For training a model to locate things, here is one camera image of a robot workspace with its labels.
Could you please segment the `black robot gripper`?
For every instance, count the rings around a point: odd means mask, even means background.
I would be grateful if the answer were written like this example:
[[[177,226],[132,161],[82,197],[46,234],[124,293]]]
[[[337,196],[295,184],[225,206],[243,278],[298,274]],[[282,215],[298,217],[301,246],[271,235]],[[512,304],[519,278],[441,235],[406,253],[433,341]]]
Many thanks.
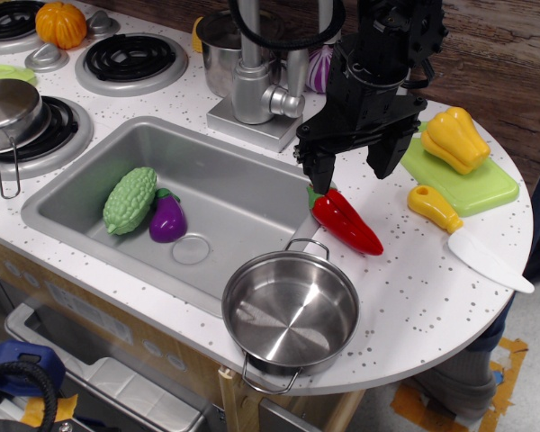
[[[401,78],[384,82],[358,61],[356,37],[334,46],[324,107],[296,133],[296,158],[317,194],[330,188],[336,154],[368,147],[367,163],[378,179],[389,176],[401,161],[420,125],[428,102],[413,94],[399,94]]]

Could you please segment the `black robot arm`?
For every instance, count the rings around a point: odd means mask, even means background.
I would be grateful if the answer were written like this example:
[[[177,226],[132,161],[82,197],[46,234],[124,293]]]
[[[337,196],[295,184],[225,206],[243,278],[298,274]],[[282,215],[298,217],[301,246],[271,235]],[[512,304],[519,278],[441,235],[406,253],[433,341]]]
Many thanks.
[[[377,178],[392,173],[428,105],[398,91],[417,66],[433,74],[429,58],[448,34],[439,1],[361,1],[357,11],[358,31],[334,46],[324,107],[296,131],[295,156],[318,194],[349,150],[366,147]]]

